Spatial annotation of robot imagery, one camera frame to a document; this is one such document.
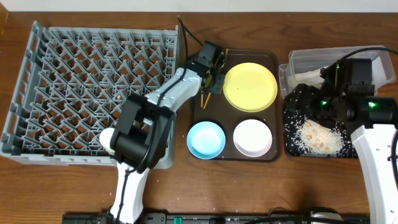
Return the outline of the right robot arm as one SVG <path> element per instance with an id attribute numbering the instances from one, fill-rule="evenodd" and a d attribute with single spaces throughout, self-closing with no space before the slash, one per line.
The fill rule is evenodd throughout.
<path id="1" fill-rule="evenodd" d="M 371 223 L 397 223 L 397 102 L 394 98 L 323 91 L 299 84 L 284 109 L 331 128 L 341 122 L 358 155 Z"/>

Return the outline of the light blue bowl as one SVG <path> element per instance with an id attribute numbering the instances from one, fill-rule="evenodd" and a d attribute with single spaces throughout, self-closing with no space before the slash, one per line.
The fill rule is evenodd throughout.
<path id="1" fill-rule="evenodd" d="M 211 121 L 194 124 L 187 134 L 187 147 L 192 155 L 199 159 L 214 159 L 226 145 L 223 129 Z"/>

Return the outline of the spilled rice pile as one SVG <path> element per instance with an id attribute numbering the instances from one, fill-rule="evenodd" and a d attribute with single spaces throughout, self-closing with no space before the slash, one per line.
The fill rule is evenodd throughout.
<path id="1" fill-rule="evenodd" d="M 312 120 L 298 126 L 293 145 L 305 156 L 336 156 L 344 147 L 344 140 L 338 131 L 325 128 Z"/>

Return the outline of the white cup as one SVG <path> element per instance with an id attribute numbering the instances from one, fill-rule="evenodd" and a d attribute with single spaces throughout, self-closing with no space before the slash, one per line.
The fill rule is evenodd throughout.
<path id="1" fill-rule="evenodd" d="M 106 128 L 102 130 L 102 132 L 99 135 L 99 142 L 101 143 L 105 151 L 111 156 L 113 156 L 115 153 L 114 149 L 112 149 L 110 145 L 113 133 L 114 133 L 114 128 Z"/>

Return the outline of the pink bowl with rice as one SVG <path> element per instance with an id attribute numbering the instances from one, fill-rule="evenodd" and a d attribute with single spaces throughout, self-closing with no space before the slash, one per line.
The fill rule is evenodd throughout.
<path id="1" fill-rule="evenodd" d="M 257 119 L 240 122 L 233 132 L 236 149 L 248 157 L 260 157 L 272 146 L 272 133 L 268 126 Z"/>

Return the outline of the grey dishwasher rack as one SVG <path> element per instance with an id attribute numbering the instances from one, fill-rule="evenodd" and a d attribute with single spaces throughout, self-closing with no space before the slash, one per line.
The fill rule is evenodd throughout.
<path id="1" fill-rule="evenodd" d="M 21 164 L 115 166 L 99 141 L 125 99 L 169 81 L 179 29 L 32 26 L 7 119 L 1 155 Z"/>

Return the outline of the black tray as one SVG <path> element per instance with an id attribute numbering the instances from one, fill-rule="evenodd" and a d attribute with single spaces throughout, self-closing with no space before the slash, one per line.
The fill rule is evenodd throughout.
<path id="1" fill-rule="evenodd" d="M 295 132 L 298 130 L 298 126 L 303 124 L 308 119 L 304 114 L 299 114 L 297 112 L 288 111 L 285 108 L 285 98 L 283 104 L 283 132 L 284 132 L 284 142 L 285 142 L 285 150 L 290 156 L 297 157 L 321 157 L 321 156 L 305 156 L 303 152 L 297 147 L 293 145 L 293 138 Z M 331 127 L 328 129 L 332 129 L 334 131 L 338 131 L 344 140 L 343 149 L 336 156 L 323 156 L 323 157 L 338 157 L 338 158 L 350 158 L 357 159 L 358 155 L 355 151 L 355 148 L 351 142 L 350 136 L 346 130 L 346 127 L 343 123 L 338 121 L 331 121 Z"/>

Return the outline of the black equipment rail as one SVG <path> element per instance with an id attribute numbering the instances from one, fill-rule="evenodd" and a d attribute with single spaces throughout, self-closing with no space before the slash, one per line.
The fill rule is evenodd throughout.
<path id="1" fill-rule="evenodd" d="M 110 211 L 105 213 L 66 213 L 62 224 L 90 223 L 138 223 L 138 224 L 240 224 L 257 221 L 258 223 L 309 223 L 309 218 L 324 218 L 343 223 L 370 223 L 367 215 L 339 214 L 332 208 L 312 207 L 302 213 L 295 213 L 283 207 L 273 208 L 269 213 L 168 213 L 144 210 L 134 215 L 132 220 L 120 218 Z"/>

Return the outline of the yellow plate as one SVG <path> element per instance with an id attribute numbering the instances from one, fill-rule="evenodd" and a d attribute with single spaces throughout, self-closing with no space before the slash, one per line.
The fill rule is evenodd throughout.
<path id="1" fill-rule="evenodd" d="M 258 63 L 246 62 L 228 70 L 223 93 L 235 108 L 249 113 L 270 107 L 277 96 L 277 81 L 272 72 Z"/>

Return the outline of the white napkin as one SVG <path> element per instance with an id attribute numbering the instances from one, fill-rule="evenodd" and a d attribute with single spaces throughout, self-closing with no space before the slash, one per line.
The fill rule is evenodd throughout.
<path id="1" fill-rule="evenodd" d="M 320 70 L 319 68 L 309 72 L 295 73 L 288 79 L 288 83 L 292 87 L 301 83 L 306 85 L 321 85 L 324 82 L 324 78 L 320 76 Z"/>

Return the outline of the clear plastic bin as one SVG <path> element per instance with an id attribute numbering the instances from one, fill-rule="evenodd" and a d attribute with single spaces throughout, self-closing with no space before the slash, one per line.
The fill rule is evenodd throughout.
<path id="1" fill-rule="evenodd" d="M 289 53 L 289 62 L 279 65 L 279 90 L 282 97 L 286 97 L 295 88 L 288 83 L 288 79 L 293 74 L 327 68 L 343 56 L 361 48 L 361 46 L 355 46 L 291 51 Z M 376 90 L 388 83 L 395 82 L 396 73 L 393 69 L 389 52 L 372 50 L 356 53 L 353 57 L 372 60 L 372 84 L 375 85 Z M 320 88 L 322 84 L 312 86 Z"/>

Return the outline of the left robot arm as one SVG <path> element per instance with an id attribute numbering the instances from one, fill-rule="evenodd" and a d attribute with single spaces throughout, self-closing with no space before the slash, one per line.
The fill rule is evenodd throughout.
<path id="1" fill-rule="evenodd" d="M 109 210 L 112 223 L 135 223 L 140 217 L 149 171 L 173 164 L 177 110 L 210 80 L 209 69 L 178 68 L 152 93 L 130 95 L 117 123 L 102 130 L 99 141 L 118 170 L 116 198 Z"/>

